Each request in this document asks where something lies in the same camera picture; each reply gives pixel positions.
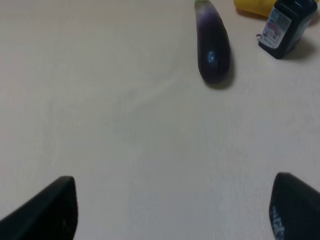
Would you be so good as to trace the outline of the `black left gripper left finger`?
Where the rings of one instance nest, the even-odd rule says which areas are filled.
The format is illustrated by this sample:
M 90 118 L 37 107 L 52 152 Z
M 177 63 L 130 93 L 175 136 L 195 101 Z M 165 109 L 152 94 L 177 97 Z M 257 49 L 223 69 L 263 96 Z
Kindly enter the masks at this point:
M 60 176 L 0 220 L 2 240 L 72 240 L 78 225 L 73 176 Z

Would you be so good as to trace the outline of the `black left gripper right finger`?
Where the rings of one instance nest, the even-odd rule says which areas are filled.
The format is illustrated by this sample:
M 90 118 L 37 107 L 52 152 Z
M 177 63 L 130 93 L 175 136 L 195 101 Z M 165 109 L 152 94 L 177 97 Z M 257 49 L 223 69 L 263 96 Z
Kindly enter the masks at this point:
M 269 220 L 276 240 L 320 238 L 320 192 L 289 172 L 273 182 Z

